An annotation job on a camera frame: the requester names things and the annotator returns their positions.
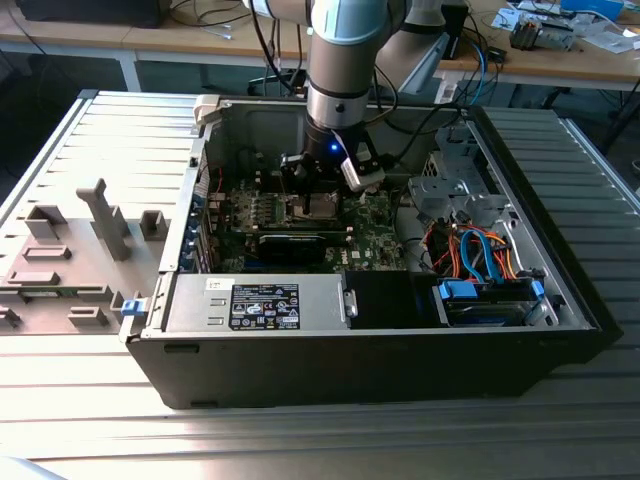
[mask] floor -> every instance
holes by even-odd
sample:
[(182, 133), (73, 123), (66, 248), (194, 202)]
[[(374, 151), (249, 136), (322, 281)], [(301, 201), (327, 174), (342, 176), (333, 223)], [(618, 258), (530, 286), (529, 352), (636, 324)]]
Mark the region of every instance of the floor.
[[(73, 78), (67, 77), (73, 71)], [(246, 95), (247, 82), (263, 75), (262, 68), (199, 66), (144, 62), (139, 64), (143, 87), (151, 92)], [(58, 124), (83, 88), (124, 90), (124, 80), (115, 61), (89, 58), (7, 54), (0, 58), (0, 201), (27, 169), (42, 144)], [(433, 81), (423, 95), (429, 101), (435, 95)], [(519, 86), (511, 105), (539, 108), (550, 93), (549, 87)], [(271, 86), (270, 95), (277, 95)], [(610, 123), (617, 92), (604, 98), (590, 90), (572, 90), (562, 94), (554, 109), (577, 122), (597, 145)], [(589, 112), (584, 105), (589, 105)], [(640, 122), (634, 121), (611, 149), (608, 159), (635, 190), (640, 178), (631, 169), (631, 161), (640, 151)]]

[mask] circuit board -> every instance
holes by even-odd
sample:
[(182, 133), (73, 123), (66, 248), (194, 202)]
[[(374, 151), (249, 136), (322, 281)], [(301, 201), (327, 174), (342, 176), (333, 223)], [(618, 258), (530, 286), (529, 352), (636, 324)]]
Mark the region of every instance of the circuit board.
[(337, 199), (318, 194), (310, 214), (303, 213), (303, 199), (285, 193), (262, 193), (243, 185), (228, 192), (221, 205), (224, 219), (216, 236), (220, 245), (217, 269), (224, 273), (268, 271), (259, 262), (256, 239), (266, 233), (316, 235), (327, 239), (324, 262), (296, 268), (308, 273), (343, 270), (406, 270), (404, 250), (391, 224), (391, 202), (385, 191)]

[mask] motherboard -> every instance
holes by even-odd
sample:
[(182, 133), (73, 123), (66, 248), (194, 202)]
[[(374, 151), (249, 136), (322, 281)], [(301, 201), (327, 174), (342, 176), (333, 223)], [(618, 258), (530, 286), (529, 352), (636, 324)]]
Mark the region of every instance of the motherboard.
[(383, 190), (305, 198), (240, 182), (212, 196), (209, 216), (214, 270), (222, 273), (406, 270), (392, 202)]

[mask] blue cable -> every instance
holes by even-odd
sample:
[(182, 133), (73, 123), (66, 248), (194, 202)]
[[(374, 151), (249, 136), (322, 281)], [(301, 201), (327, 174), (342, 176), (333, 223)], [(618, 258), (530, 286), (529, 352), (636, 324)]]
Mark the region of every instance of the blue cable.
[(500, 274), (500, 270), (496, 267), (495, 263), (493, 263), (493, 257), (491, 256), (491, 244), (489, 243), (489, 239), (484, 235), (484, 233), (479, 232), (477, 230), (467, 230), (464, 235), (462, 235), (462, 240), (460, 240), (460, 255), (462, 257), (462, 264), (464, 268), (466, 268), (471, 275), (476, 277), (478, 282), (484, 283), (484, 278), (480, 273), (473, 268), (471, 262), (469, 261), (469, 254), (467, 253), (467, 244), (469, 243), (469, 239), (472, 235), (477, 235), (480, 237), (480, 243), (482, 243), (482, 250), (484, 252), (484, 263), (487, 265), (487, 272), (489, 272), (489, 277), (495, 280), (497, 283), (503, 283), (504, 279)]
[(482, 69), (482, 75), (480, 76), (480, 86), (478, 87), (478, 90), (476, 90), (476, 94), (473, 96), (473, 100), (471, 100), (470, 105), (473, 105), (474, 103), (476, 103), (476, 100), (478, 100), (480, 92), (482, 91), (482, 87), (484, 87), (484, 73), (487, 67), (484, 63), (484, 55), (482, 54), (482, 50), (480, 50), (480, 47), (478, 47), (478, 45), (473, 42), (471, 42), (471, 45), (476, 49), (476, 52), (478, 52), (478, 55), (480, 56), (480, 68)]

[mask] warning label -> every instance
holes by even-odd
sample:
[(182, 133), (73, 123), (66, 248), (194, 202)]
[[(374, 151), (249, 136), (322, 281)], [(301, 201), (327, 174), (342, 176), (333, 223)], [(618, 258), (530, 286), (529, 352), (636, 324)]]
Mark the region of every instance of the warning label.
[(300, 329), (298, 285), (234, 285), (231, 330)]

